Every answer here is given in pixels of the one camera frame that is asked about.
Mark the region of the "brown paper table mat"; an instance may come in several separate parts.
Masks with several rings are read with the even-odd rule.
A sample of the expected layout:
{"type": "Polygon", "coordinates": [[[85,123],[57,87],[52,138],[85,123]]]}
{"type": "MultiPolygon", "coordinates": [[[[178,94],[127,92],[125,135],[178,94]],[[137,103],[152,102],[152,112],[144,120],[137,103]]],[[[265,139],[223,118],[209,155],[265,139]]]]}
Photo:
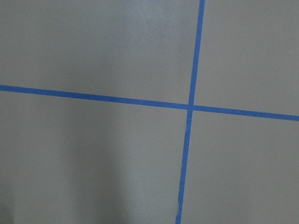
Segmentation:
{"type": "Polygon", "coordinates": [[[3,0],[3,224],[296,224],[296,0],[3,0]]]}

